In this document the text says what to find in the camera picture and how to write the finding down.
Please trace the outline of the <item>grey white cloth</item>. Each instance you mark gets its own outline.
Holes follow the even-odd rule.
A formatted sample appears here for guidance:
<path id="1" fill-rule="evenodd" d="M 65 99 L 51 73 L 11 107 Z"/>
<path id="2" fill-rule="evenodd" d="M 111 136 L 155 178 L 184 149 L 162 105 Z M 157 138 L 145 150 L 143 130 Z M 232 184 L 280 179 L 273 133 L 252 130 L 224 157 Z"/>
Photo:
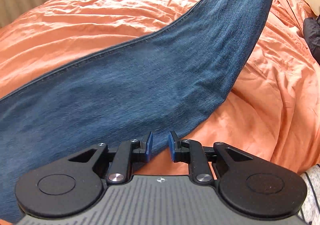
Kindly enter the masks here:
<path id="1" fill-rule="evenodd" d="M 320 167 L 316 164 L 301 174 L 307 186 L 306 199 L 298 216 L 307 224 L 320 225 Z"/>

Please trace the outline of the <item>blue denim jeans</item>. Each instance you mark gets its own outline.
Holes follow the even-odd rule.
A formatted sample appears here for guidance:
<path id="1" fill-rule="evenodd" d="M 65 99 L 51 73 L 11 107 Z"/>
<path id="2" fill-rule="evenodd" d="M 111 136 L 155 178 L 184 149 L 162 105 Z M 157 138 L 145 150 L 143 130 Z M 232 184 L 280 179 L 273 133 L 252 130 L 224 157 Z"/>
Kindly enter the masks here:
<path id="1" fill-rule="evenodd" d="M 227 98 L 272 0 L 200 0 L 170 25 L 70 62 L 1 99 L 1 218 L 20 219 L 14 187 L 39 166 L 104 142 L 191 133 Z"/>

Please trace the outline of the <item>dark garment on bed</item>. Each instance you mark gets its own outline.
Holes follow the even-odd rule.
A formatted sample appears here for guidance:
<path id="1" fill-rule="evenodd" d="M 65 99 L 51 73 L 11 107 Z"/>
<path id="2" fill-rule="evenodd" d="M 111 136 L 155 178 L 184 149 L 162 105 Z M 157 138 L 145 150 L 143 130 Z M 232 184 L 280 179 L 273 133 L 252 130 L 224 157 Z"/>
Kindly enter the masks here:
<path id="1" fill-rule="evenodd" d="M 320 62 L 320 24 L 317 18 L 305 18 L 303 22 L 304 39 L 314 59 Z"/>

